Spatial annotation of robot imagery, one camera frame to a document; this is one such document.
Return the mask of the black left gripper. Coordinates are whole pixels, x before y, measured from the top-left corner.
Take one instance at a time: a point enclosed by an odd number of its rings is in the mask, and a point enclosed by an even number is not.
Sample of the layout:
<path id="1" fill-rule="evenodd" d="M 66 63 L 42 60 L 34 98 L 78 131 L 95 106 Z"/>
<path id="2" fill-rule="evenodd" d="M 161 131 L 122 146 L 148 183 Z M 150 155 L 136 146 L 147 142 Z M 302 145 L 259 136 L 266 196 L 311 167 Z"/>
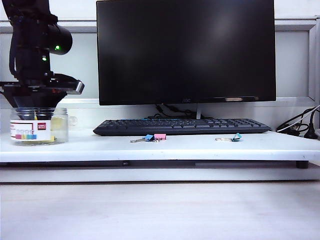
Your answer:
<path id="1" fill-rule="evenodd" d="M 20 120 L 34 120 L 37 108 L 38 120 L 50 120 L 57 104 L 75 91 L 75 78 L 52 71 L 45 72 L 39 79 L 24 78 L 18 81 L 1 81 L 0 87 L 6 100 L 14 108 L 13 113 Z M 43 96 L 35 105 L 30 96 Z"/>

